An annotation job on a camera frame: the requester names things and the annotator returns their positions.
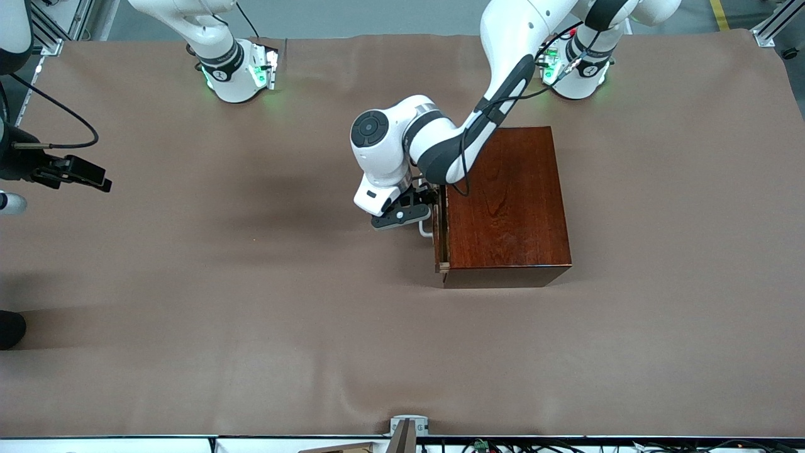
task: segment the black band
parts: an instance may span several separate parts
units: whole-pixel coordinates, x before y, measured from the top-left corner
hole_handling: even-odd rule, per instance
[[[583,78],[589,79],[590,77],[595,77],[608,63],[609,60],[601,60],[595,63],[582,60],[579,62],[576,71],[578,71],[579,75]]]
[[[232,80],[232,74],[241,67],[243,64],[244,52],[243,48],[237,42],[234,44],[233,49],[230,49],[227,52],[229,55],[234,50],[234,58],[232,58],[229,63],[224,64],[223,66],[210,66],[206,64],[204,61],[208,59],[199,58],[199,61],[203,63],[205,72],[214,78],[217,81],[230,81]]]
[[[436,121],[439,118],[444,118],[444,114],[442,110],[431,110],[426,114],[420,116],[408,127],[408,130],[405,132],[405,135],[402,136],[402,149],[405,150],[405,153],[408,153],[408,150],[411,149],[411,142],[414,140],[414,137],[422,130],[423,127],[430,124],[432,121]]]
[[[628,0],[597,0],[587,13],[584,25],[595,31],[607,31],[612,19],[615,19],[626,2]]]
[[[494,122],[499,126],[500,123],[506,119],[511,109],[503,113],[501,106],[504,102],[495,102],[508,98],[509,96],[517,96],[522,93],[522,91],[525,91],[528,83],[534,76],[535,68],[534,57],[531,55],[524,56],[511,70],[511,73],[509,73],[509,76],[503,81],[500,88],[497,89],[492,99],[489,101],[481,99],[478,102],[475,111],[483,111],[484,114],[478,115],[475,121],[467,128],[466,137],[464,137],[465,147],[475,142],[490,123]],[[520,93],[513,93],[514,89],[524,81],[522,91]],[[458,135],[431,146],[417,159],[416,164],[422,174],[425,175],[425,179],[428,180],[428,182],[432,184],[448,183],[448,170],[450,166],[453,165],[453,162],[461,156],[462,134],[464,134],[464,131],[460,131]]]
[[[607,58],[612,56],[613,52],[615,52],[615,48],[611,48],[609,50],[603,52],[596,52],[591,48],[587,48],[584,44],[581,43],[581,39],[579,39],[579,34],[576,33],[576,36],[573,37],[572,44],[568,44],[565,48],[565,55],[568,57],[568,61],[573,61],[579,57],[579,54],[576,53],[576,50],[573,48],[573,44],[576,45],[582,52],[587,52],[587,56],[591,58]]]
[[[219,64],[224,64],[227,61],[231,60],[232,57],[237,54],[237,50],[241,48],[241,45],[237,43],[237,41],[232,42],[232,47],[229,48],[228,51],[222,56],[217,56],[215,58],[201,58],[200,56],[196,56],[201,63],[204,63],[207,66],[218,66]]]

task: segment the brown paper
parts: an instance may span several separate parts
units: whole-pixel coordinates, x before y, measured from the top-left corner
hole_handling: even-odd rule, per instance
[[[805,425],[805,127],[747,31],[626,36],[607,85],[520,102],[553,128],[573,269],[444,290],[414,227],[353,206],[349,126],[429,94],[460,123],[477,37],[290,41],[244,105],[184,44],[66,43],[37,86],[112,193],[4,183],[0,434],[796,436]],[[34,98],[23,128],[87,139]]]

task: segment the black cable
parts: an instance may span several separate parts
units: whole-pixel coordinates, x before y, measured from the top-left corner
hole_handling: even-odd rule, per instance
[[[97,131],[95,130],[93,125],[89,124],[89,122],[87,122],[87,120],[83,119],[81,117],[81,115],[79,115],[76,112],[70,110],[70,108],[67,107],[65,104],[62,104],[61,102],[55,100],[54,98],[51,98],[49,95],[47,95],[41,89],[38,89],[35,86],[31,85],[30,83],[24,81],[17,74],[11,74],[11,77],[14,78],[14,80],[18,81],[19,83],[25,85],[31,91],[37,93],[39,96],[42,96],[43,98],[47,99],[48,101],[53,102],[53,104],[58,106],[61,110],[64,110],[65,112],[69,113],[70,115],[73,116],[73,118],[75,118],[78,121],[80,121],[81,124],[84,124],[84,126],[86,126],[87,129],[89,129],[89,131],[93,133],[93,139],[90,140],[89,142],[85,142],[85,143],[70,143],[70,144],[42,143],[42,148],[43,149],[53,149],[53,148],[55,148],[55,149],[78,149],[78,148],[91,147],[95,143],[98,143],[99,137],[98,137]]]
[[[258,37],[258,38],[259,38],[259,37],[260,37],[260,34],[259,34],[259,33],[257,33],[257,28],[254,28],[254,25],[253,25],[253,24],[252,24],[252,22],[249,20],[249,16],[247,16],[247,15],[246,15],[246,13],[245,13],[245,12],[243,12],[243,8],[241,8],[241,4],[240,4],[240,3],[236,3],[236,5],[237,5],[237,9],[238,9],[238,10],[241,12],[241,15],[243,15],[243,18],[244,18],[244,19],[246,19],[246,22],[248,22],[248,23],[249,23],[249,27],[252,27],[252,31],[254,32],[254,36],[256,36],[256,37]]]
[[[221,19],[220,17],[218,17],[218,15],[213,15],[213,19],[217,20],[217,21],[218,21],[218,22],[220,22],[220,23],[223,23],[223,24],[224,24],[224,25],[226,25],[227,27],[229,26],[229,23],[228,23],[228,22],[226,22],[224,19]]]
[[[765,451],[766,453],[774,453],[774,450],[772,450],[771,448],[769,448],[769,447],[767,447],[765,445],[762,445],[762,444],[756,443],[756,442],[752,442],[750,440],[739,439],[739,438],[734,438],[734,439],[728,440],[726,442],[722,442],[722,443],[716,445],[715,447],[703,448],[701,450],[698,450],[698,452],[699,453],[709,453],[710,451],[716,450],[717,448],[725,447],[725,446],[729,445],[730,443],[740,443],[742,446],[748,445],[750,447],[759,448],[759,449]]]
[[[562,30],[561,32],[559,32],[559,33],[558,33],[556,36],[554,36],[553,38],[551,38],[551,40],[550,40],[550,41],[548,41],[548,42],[547,42],[547,44],[545,44],[545,45],[544,45],[544,46],[543,46],[541,49],[539,49],[539,50],[537,51],[537,53],[534,55],[534,64],[536,65],[537,60],[539,60],[539,57],[540,57],[540,56],[541,56],[543,53],[545,53],[545,51],[546,51],[546,50],[547,50],[547,49],[548,49],[548,48],[549,48],[549,47],[550,47],[550,46],[551,46],[553,43],[555,43],[555,42],[556,42],[556,40],[558,40],[558,39],[559,39],[559,38],[561,38],[562,36],[566,35],[567,33],[569,33],[569,32],[570,32],[570,30],[572,30],[572,29],[574,29],[574,28],[578,27],[578,26],[579,26],[579,25],[581,25],[581,24],[582,24],[582,22],[577,22],[577,23],[574,23],[574,24],[573,24],[573,25],[571,25],[570,27],[565,28],[564,30]],[[596,35],[596,37],[595,37],[595,38],[592,40],[592,41],[593,41],[593,43],[595,43],[595,39],[597,39],[597,38],[598,38],[598,35]],[[534,97],[536,97],[536,96],[539,96],[540,94],[543,94],[543,93],[545,93],[546,91],[548,91],[549,89],[553,88],[553,85],[555,85],[556,81],[555,81],[553,84],[551,84],[551,85],[549,85],[549,86],[547,86],[547,87],[545,87],[545,88],[541,89],[540,91],[538,91],[538,92],[536,92],[536,93],[529,94],[529,95],[527,95],[527,96],[513,96],[513,97],[510,97],[510,98],[498,99],[498,100],[497,100],[497,101],[495,101],[495,102],[490,102],[489,104],[487,104],[487,105],[486,105],[486,107],[484,107],[483,109],[481,109],[481,115],[486,115],[486,114],[488,114],[489,112],[487,112],[487,111],[486,111],[487,109],[490,109],[490,108],[492,108],[492,107],[494,107],[494,106],[496,106],[496,105],[498,105],[498,104],[502,104],[503,102],[508,102],[508,101],[519,101],[519,100],[531,99],[531,98],[534,98]],[[465,127],[465,128],[464,128],[464,130],[461,132],[461,142],[459,143],[459,153],[461,154],[461,166],[462,166],[462,168],[463,168],[463,170],[464,170],[464,187],[466,188],[466,191],[465,191],[465,192],[462,192],[462,191],[461,191],[461,189],[459,189],[457,185],[455,185],[455,184],[450,184],[450,185],[451,185],[451,186],[454,188],[454,190],[455,190],[456,192],[458,192],[458,194],[459,194],[459,195],[461,195],[462,197],[469,197],[469,172],[467,171],[467,157],[466,157],[466,155],[465,155],[465,153],[464,153],[464,152],[466,151],[466,149],[465,149],[465,145],[464,145],[464,144],[465,144],[465,141],[466,141],[466,139],[467,139],[467,132],[469,132],[469,129],[468,129],[467,127]]]
[[[8,105],[8,96],[6,96],[6,90],[2,87],[2,82],[0,81],[0,101],[2,101],[2,120],[5,122],[9,122],[11,120],[11,107]]]

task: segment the white bracket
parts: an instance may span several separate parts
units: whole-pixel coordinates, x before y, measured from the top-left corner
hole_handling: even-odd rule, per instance
[[[413,420],[414,426],[416,426],[416,437],[430,435],[427,430],[427,417],[424,415],[396,415],[392,417],[390,423],[391,431],[389,434],[393,435],[394,430],[397,429],[397,425],[405,421],[406,418]]]

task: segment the cable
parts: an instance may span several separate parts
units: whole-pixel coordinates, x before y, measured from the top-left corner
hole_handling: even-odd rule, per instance
[[[562,36],[564,36],[564,35],[566,35],[567,33],[569,33],[569,32],[570,32],[570,30],[572,30],[572,29],[574,29],[574,28],[578,27],[578,26],[579,26],[579,25],[581,25],[581,24],[582,24],[582,22],[577,22],[577,23],[574,23],[574,24],[573,24],[573,25],[571,25],[570,27],[565,28],[564,30],[562,30],[561,32],[559,32],[558,34],[556,34],[556,36],[554,36],[553,38],[551,38],[551,40],[550,40],[550,41],[548,41],[548,42],[547,42],[547,44],[545,44],[545,45],[544,45],[544,46],[543,46],[541,49],[539,49],[539,50],[537,51],[537,53],[534,55],[534,64],[536,64],[536,62],[537,62],[537,60],[539,59],[539,57],[540,57],[540,56],[541,56],[543,53],[545,53],[545,51],[546,51],[546,50],[547,50],[547,49],[548,49],[548,48],[549,48],[549,47],[550,47],[550,46],[551,46],[553,43],[555,43],[555,42],[556,42],[556,40],[560,39]],[[596,37],[595,37],[595,38],[593,38],[592,42],[593,42],[593,43],[595,43],[595,40],[596,40],[596,39],[598,39],[598,35],[596,35]],[[540,94],[543,94],[543,93],[545,93],[546,91],[548,91],[549,89],[553,88],[553,85],[555,85],[555,84],[556,84],[556,82],[558,82],[558,81],[559,81],[559,78],[557,77],[557,80],[556,80],[556,81],[554,81],[554,83],[552,83],[551,85],[549,85],[549,86],[547,86],[547,87],[545,87],[545,88],[541,89],[540,91],[537,91],[536,93],[532,93],[532,94],[529,94],[529,95],[527,95],[527,96],[512,96],[512,97],[509,97],[509,98],[498,99],[498,100],[497,100],[497,101],[495,101],[495,102],[490,102],[490,103],[489,103],[489,104],[487,104],[487,105],[486,105],[486,106],[485,106],[483,109],[481,109],[481,115],[486,115],[486,114],[488,113],[488,112],[487,112],[487,109],[490,109],[490,108],[492,108],[492,107],[494,107],[494,106],[496,106],[496,105],[498,105],[498,104],[502,104],[503,102],[508,102],[508,101],[520,101],[520,100],[531,99],[531,98],[537,97],[537,96],[539,96]],[[463,170],[464,170],[464,188],[465,188],[465,191],[463,191],[463,192],[462,192],[462,191],[461,191],[461,189],[459,189],[459,188],[458,188],[458,186],[457,186],[455,183],[450,184],[450,185],[453,187],[453,189],[454,189],[456,192],[458,192],[458,194],[459,194],[459,195],[461,195],[462,197],[469,197],[469,172],[467,171],[467,157],[466,157],[466,155],[465,155],[466,147],[465,147],[465,145],[464,145],[464,144],[465,144],[465,142],[466,142],[466,139],[467,139],[467,133],[468,133],[468,132],[469,132],[469,129],[468,129],[467,127],[465,127],[465,128],[464,128],[464,131],[462,131],[462,132],[461,132],[461,142],[459,143],[459,153],[461,154],[461,167],[462,167],[462,168],[463,168]]]
[[[6,96],[6,90],[2,87],[2,82],[0,81],[0,114],[2,114],[2,120],[5,122],[9,122],[11,120],[11,107],[8,105],[8,96]]]
[[[211,10],[209,8],[209,5],[207,4],[206,0],[199,0],[199,3],[201,3],[201,5],[204,7],[204,9],[207,10],[207,14],[211,15],[213,17],[213,19],[217,20],[220,23],[223,23],[227,27],[229,26],[229,24],[224,19],[221,19],[215,13],[213,13],[213,10]]]
[[[236,3],[236,5],[237,5],[237,9],[241,12],[241,15],[243,15],[243,18],[246,19],[246,22],[249,23],[249,27],[252,27],[252,31],[254,32],[254,35],[259,38],[260,34],[257,33],[257,28],[254,28],[254,25],[252,25],[252,22],[249,20],[249,16],[247,16],[246,13],[243,12],[243,8],[241,8],[241,4]]]
[[[53,102],[53,103],[54,103],[54,104],[56,104],[56,106],[58,106],[58,107],[59,107],[61,110],[64,110],[65,112],[67,112],[67,113],[69,113],[70,115],[72,115],[72,116],[73,116],[73,118],[75,118],[75,119],[77,119],[78,121],[80,121],[80,122],[81,122],[81,124],[84,124],[84,126],[86,126],[86,127],[87,127],[87,129],[89,129],[89,131],[93,133],[93,139],[92,139],[92,140],[90,140],[89,142],[85,142],[85,143],[71,143],[71,144],[53,144],[53,143],[17,143],[17,144],[14,146],[15,148],[18,148],[18,149],[20,149],[20,148],[28,148],[28,149],[53,149],[53,148],[55,148],[55,149],[78,149],[78,148],[87,148],[87,147],[91,147],[91,146],[93,146],[95,143],[98,143],[98,138],[99,138],[99,137],[98,137],[98,133],[97,133],[97,131],[95,130],[95,128],[93,127],[93,125],[92,125],[92,124],[89,124],[89,122],[87,122],[87,120],[83,119],[83,118],[81,117],[81,115],[79,115],[79,114],[77,114],[76,112],[74,112],[74,111],[70,110],[70,108],[69,108],[69,107],[67,107],[65,104],[62,104],[61,102],[59,102],[59,101],[55,100],[54,98],[51,98],[51,97],[50,97],[50,96],[48,96],[46,93],[44,93],[44,92],[43,92],[41,89],[38,89],[38,88],[36,88],[35,86],[31,85],[30,83],[28,83],[28,82],[24,81],[24,80],[23,80],[23,79],[21,79],[21,78],[20,78],[20,77],[19,77],[17,74],[10,74],[10,75],[11,75],[11,77],[12,77],[12,78],[14,78],[14,80],[16,80],[16,81],[18,81],[19,83],[21,83],[21,84],[25,85],[25,86],[26,86],[28,89],[32,90],[33,92],[37,93],[39,96],[42,96],[43,98],[47,99],[48,101]]]

